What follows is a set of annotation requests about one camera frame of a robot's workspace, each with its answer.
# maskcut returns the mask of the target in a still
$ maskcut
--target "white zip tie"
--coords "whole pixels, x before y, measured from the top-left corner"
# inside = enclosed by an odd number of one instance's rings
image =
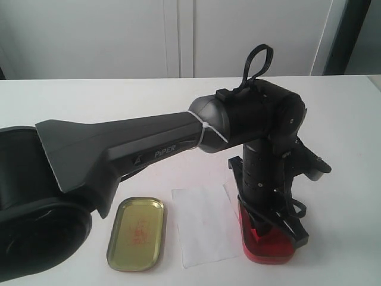
[[[214,131],[214,133],[216,133],[223,141],[225,141],[226,143],[229,143],[228,140],[216,129],[214,128],[213,126],[211,126],[208,122],[206,121],[203,121],[196,113],[194,113],[193,111],[190,111],[190,110],[187,110],[187,112],[189,112],[191,115],[193,115],[198,121],[201,122],[201,125],[202,125],[202,131],[201,131],[201,136],[200,136],[200,140],[198,141],[197,145],[194,147],[198,147],[201,143],[202,143],[202,140],[204,139],[204,135],[205,135],[205,129],[206,128],[210,128]]]

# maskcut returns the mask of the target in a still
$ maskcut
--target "white wall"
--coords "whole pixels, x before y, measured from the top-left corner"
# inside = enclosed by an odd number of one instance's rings
[[[381,74],[381,0],[372,0],[345,74]]]
[[[345,1],[0,0],[0,66],[9,79],[241,76],[267,43],[267,75],[319,74]]]
[[[1,0],[0,64],[19,79],[178,77],[164,12],[157,0]]]
[[[341,10],[335,11],[337,29]],[[241,76],[253,47],[274,47],[266,73],[307,75],[314,65],[332,0],[195,0],[195,76]]]

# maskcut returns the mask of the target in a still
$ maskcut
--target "robotic arm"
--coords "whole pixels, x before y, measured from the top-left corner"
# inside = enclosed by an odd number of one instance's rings
[[[265,66],[247,79],[262,50]],[[298,138],[306,112],[300,96],[256,78],[272,55],[267,45],[256,47],[240,87],[197,98],[187,112],[98,124],[48,120],[36,128],[0,130],[0,281],[70,257],[90,231],[90,213],[108,215],[121,181],[194,147],[215,153],[243,144],[243,160],[232,158],[229,167],[246,252],[256,255],[247,249],[247,240],[256,239],[262,256],[279,256],[259,243],[275,230],[292,251],[306,244],[299,221],[306,209],[292,198],[292,181],[302,173],[316,181],[331,169]]]

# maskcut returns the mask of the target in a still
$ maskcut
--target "black cable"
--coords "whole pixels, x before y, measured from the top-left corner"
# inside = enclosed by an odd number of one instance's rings
[[[266,51],[266,59],[265,59],[264,65],[258,73],[253,75],[248,80],[250,65],[251,65],[254,57],[257,54],[259,54],[261,51]],[[273,55],[274,55],[274,50],[272,49],[272,47],[270,47],[264,43],[262,45],[257,46],[256,48],[254,48],[250,52],[250,54],[248,55],[248,58],[246,59],[245,68],[243,69],[243,76],[242,76],[241,84],[237,88],[233,89],[233,92],[235,94],[237,94],[238,92],[240,92],[241,90],[243,90],[244,88],[247,87],[247,83],[249,81],[252,81],[255,78],[257,78],[258,76],[261,76],[262,74],[264,74],[268,70],[268,68],[270,67],[271,62],[273,61]]]

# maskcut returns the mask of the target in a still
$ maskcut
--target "white table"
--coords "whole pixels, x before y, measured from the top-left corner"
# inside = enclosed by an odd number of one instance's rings
[[[232,178],[227,159],[191,150],[150,166],[119,186],[109,216],[93,214],[84,245],[57,267],[3,285],[380,285],[381,93],[365,76],[273,77],[308,107],[304,144],[333,168],[318,182],[297,177],[293,196],[307,205],[309,243],[285,265],[258,265],[245,256],[183,269],[171,189]],[[238,86],[240,79],[0,81],[0,128],[46,119],[95,123],[186,110],[199,96]],[[184,169],[177,168],[181,160]],[[165,250],[155,268],[117,272],[106,249],[119,203],[154,196],[168,209]]]

